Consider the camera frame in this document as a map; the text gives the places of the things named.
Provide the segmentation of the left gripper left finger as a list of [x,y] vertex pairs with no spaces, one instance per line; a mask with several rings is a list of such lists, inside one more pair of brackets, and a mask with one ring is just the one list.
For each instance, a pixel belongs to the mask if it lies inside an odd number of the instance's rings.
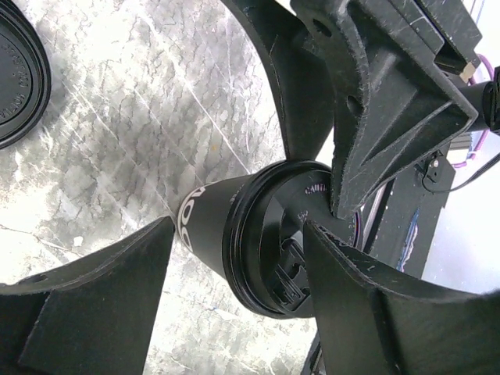
[[174,238],[168,216],[1,286],[4,374],[140,374]]

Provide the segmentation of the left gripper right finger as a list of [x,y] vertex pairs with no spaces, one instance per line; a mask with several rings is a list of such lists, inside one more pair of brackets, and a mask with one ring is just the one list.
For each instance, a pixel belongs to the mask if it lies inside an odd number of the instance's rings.
[[401,273],[309,221],[306,269],[329,374],[496,374],[499,293]]

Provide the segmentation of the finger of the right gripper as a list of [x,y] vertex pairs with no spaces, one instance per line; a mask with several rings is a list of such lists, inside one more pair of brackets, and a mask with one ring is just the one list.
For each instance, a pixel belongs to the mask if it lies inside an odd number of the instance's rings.
[[266,72],[287,159],[314,160],[334,125],[327,66],[304,23],[275,1],[224,1]]

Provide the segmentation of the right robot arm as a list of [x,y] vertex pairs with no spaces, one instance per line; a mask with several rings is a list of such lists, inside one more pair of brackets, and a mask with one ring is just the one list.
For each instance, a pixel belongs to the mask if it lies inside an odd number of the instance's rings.
[[266,71],[289,159],[334,142],[330,211],[475,129],[499,130],[499,82],[468,85],[480,31],[460,1],[228,1]]

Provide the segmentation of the black white paper cup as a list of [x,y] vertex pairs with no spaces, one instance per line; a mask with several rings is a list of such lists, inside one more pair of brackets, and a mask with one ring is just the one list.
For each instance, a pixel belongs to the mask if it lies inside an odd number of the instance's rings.
[[198,187],[186,196],[177,214],[177,232],[184,245],[221,277],[225,277],[223,230],[235,196],[249,178],[233,177]]

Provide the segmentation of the black plastic cup lid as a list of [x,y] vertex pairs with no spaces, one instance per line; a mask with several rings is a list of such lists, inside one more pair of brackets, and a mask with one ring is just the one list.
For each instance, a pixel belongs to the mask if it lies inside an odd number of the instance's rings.
[[353,248],[363,242],[363,219],[330,213],[328,166],[276,162],[251,175],[235,194],[223,230],[225,278],[248,310],[279,320],[312,318],[303,228],[311,219]]

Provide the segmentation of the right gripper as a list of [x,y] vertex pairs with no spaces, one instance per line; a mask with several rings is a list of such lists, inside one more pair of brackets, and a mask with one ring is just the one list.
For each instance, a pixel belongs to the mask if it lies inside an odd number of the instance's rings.
[[460,1],[293,1],[334,89],[330,209],[356,211],[382,184],[467,130],[482,36]]

